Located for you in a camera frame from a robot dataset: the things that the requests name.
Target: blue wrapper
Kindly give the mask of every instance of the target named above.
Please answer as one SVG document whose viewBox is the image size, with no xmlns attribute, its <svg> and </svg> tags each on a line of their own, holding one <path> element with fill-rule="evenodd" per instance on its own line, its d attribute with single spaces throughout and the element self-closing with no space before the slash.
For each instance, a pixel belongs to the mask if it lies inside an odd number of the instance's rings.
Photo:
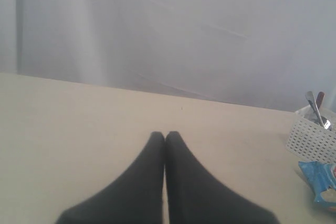
<svg viewBox="0 0 336 224">
<path fill-rule="evenodd" d="M 336 212 L 336 164 L 313 161 L 299 166 L 315 192 L 314 202 Z"/>
</svg>

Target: basket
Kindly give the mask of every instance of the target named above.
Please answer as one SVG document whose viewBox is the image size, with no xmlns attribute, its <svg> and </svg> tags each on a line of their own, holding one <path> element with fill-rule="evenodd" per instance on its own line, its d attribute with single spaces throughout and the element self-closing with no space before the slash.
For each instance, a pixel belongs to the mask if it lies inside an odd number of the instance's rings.
<svg viewBox="0 0 336 224">
<path fill-rule="evenodd" d="M 332 131 L 306 119 L 312 114 L 310 106 L 306 106 L 295 112 L 299 116 L 290 131 L 286 148 L 305 161 L 336 163 L 336 114 L 324 108 L 320 112 L 331 122 Z"/>
</svg>

